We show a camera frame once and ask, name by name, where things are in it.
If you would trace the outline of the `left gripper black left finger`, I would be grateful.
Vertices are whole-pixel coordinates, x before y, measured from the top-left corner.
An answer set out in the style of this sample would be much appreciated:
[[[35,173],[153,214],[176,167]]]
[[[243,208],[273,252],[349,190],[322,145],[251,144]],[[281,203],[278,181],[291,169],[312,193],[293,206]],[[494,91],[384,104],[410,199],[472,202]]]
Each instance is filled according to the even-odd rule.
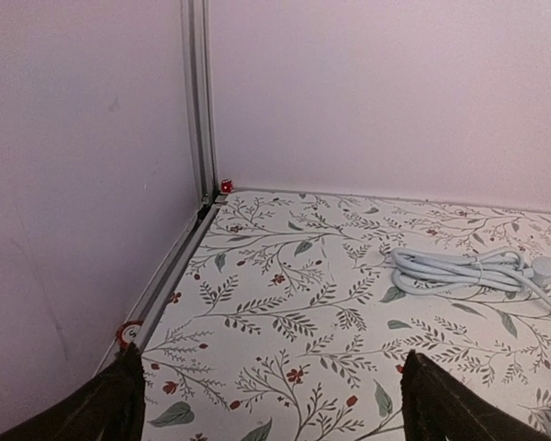
[[[79,390],[0,434],[0,440],[140,440],[145,379],[135,344]]]

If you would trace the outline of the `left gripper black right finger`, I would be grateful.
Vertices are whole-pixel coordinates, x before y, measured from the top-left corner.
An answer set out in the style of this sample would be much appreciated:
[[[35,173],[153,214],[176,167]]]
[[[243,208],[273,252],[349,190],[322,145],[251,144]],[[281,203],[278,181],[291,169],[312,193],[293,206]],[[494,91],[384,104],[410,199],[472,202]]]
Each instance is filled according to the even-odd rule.
[[[480,398],[423,353],[411,350],[400,381],[405,439],[538,441],[550,437]]]

